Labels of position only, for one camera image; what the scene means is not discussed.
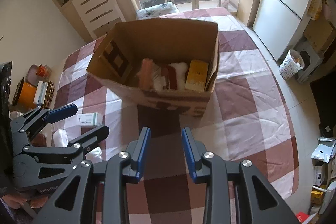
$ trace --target tiled floor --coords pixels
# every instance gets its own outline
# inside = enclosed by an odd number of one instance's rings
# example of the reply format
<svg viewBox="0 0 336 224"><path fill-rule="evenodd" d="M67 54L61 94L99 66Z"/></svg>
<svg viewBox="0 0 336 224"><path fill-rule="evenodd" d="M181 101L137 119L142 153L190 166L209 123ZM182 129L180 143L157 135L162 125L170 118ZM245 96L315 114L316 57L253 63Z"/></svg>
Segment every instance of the tiled floor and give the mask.
<svg viewBox="0 0 336 224"><path fill-rule="evenodd" d="M247 28L241 22L240 24L268 62L289 108L299 154L299 187L293 195L286 199L286 202L294 213L307 213L313 181L313 164L310 155L318 144L316 139L320 137L320 118L313 94L308 82L299 84L293 78L285 81L278 71L278 64L259 37L252 29Z"/></svg>

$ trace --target patterned trash can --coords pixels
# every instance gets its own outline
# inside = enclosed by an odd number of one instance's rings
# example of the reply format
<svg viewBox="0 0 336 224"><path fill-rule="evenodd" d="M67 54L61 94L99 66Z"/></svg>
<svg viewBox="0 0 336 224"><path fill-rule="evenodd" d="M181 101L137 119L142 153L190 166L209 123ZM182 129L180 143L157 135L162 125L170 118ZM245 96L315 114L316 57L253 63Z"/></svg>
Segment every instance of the patterned trash can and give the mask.
<svg viewBox="0 0 336 224"><path fill-rule="evenodd" d="M289 50L286 58L279 67L279 72L284 79L291 78L299 70L302 70L305 66L301 55L295 50Z"/></svg>

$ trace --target cardboard package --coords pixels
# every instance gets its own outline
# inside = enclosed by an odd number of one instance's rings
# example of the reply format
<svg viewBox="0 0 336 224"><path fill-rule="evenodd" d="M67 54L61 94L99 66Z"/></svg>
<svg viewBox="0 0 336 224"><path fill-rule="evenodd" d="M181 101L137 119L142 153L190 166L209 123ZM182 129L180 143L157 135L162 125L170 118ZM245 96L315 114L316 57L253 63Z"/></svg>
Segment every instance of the cardboard package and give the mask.
<svg viewBox="0 0 336 224"><path fill-rule="evenodd" d="M309 21L303 34L316 53L325 52L336 38L336 29L323 15L320 15L317 20Z"/></svg>
<svg viewBox="0 0 336 224"><path fill-rule="evenodd" d="M190 19L147 19L116 23L94 52L87 71L122 98L153 108L201 117L218 72L217 23ZM198 59L209 64L204 92L141 90L144 58L156 64Z"/></svg>
<svg viewBox="0 0 336 224"><path fill-rule="evenodd" d="M319 187L322 188L322 189L325 189L327 186L326 185L321 185ZM321 205L322 201L323 201L323 194L324 193L322 191L313 189L310 192L310 202L313 203L313 204Z"/></svg>

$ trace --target blue gripper pad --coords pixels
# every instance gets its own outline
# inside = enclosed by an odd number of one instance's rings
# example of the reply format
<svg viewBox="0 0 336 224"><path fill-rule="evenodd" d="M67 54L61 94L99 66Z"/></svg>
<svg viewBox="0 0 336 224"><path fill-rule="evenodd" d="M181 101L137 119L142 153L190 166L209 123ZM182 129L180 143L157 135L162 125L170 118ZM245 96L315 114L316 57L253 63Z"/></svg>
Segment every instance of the blue gripper pad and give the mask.
<svg viewBox="0 0 336 224"><path fill-rule="evenodd" d="M189 139L187 136L187 132L185 131L185 129L182 129L182 146L183 146L183 150L184 150L184 155L185 155L185 159L187 161L187 165L188 165L188 169L189 169L189 175L191 177L191 179L193 180L193 182L196 182L196 168L195 168L195 159L194 159L194 155L189 143Z"/></svg>
<svg viewBox="0 0 336 224"><path fill-rule="evenodd" d="M145 169L144 162L145 162L147 151L148 151L149 141L151 139L151 130L149 128L147 128L145 133L143 131L141 132L138 141L140 141L141 139L143 139L143 142L142 142L141 150L139 153L139 158L137 161L137 172L135 176L138 182L141 180L144 169Z"/></svg>
<svg viewBox="0 0 336 224"><path fill-rule="evenodd" d="M54 123L71 117L77 113L77 106L75 104L70 104L63 106L54 110L50 110L45 119L48 123Z"/></svg>

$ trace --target plaid tablecloth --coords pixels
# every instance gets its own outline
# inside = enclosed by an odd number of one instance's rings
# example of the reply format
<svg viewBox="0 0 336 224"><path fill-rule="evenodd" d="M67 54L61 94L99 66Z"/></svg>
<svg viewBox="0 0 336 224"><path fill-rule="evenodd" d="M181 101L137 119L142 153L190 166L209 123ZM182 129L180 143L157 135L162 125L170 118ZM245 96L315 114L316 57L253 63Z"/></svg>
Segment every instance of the plaid tablecloth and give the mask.
<svg viewBox="0 0 336 224"><path fill-rule="evenodd" d="M86 67L102 38L67 58L55 102L55 107L75 103L78 113L104 114L110 128L100 144L105 160L136 140L143 126L151 128L144 178L137 185L127 185L131 224L202 223L205 185L193 184L188 175L181 145L181 129L186 126L196 140L223 159L250 159L283 198L289 197L298 187L299 174L293 125L275 77L252 39L224 8L164 17L218 23L219 72L202 118L136 105L89 76ZM67 130L69 139L86 131L76 126L76 117L53 125L54 132L59 128ZM100 203L97 211L99 223Z"/></svg>

